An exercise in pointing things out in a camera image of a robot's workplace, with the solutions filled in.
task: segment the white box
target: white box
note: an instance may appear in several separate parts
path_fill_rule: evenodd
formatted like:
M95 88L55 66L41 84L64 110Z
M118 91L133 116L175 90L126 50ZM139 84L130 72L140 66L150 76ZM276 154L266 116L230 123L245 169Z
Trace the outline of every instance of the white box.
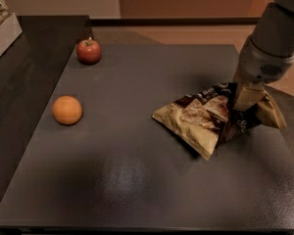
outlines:
M22 32L17 16L14 13L0 24L0 56Z

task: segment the apple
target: apple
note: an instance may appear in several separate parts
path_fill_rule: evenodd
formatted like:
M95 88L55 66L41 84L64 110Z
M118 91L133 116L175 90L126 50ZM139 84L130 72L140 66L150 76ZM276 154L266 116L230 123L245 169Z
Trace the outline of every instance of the apple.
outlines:
M76 47L78 59L86 64L96 64L101 58L101 48L97 41L91 37L81 40Z

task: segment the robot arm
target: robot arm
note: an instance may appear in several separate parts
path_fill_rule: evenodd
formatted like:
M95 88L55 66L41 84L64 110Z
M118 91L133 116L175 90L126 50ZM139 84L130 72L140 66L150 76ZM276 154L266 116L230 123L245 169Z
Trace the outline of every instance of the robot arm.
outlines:
M281 79L294 64L294 0L273 1L239 54L234 110L245 111L257 103L264 85Z

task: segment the wall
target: wall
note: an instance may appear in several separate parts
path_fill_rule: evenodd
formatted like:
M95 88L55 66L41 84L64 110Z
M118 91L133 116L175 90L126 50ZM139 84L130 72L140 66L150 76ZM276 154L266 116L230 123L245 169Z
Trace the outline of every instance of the wall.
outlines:
M259 17L269 0L7 0L17 15L119 18Z

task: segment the wooden floor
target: wooden floor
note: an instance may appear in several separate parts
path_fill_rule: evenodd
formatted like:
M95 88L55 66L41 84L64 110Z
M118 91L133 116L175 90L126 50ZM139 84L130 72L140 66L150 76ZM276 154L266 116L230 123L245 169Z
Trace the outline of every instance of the wooden floor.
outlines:
M232 44L239 52L253 25L192 26L94 26L101 43L139 44ZM294 96L294 65L270 86Z

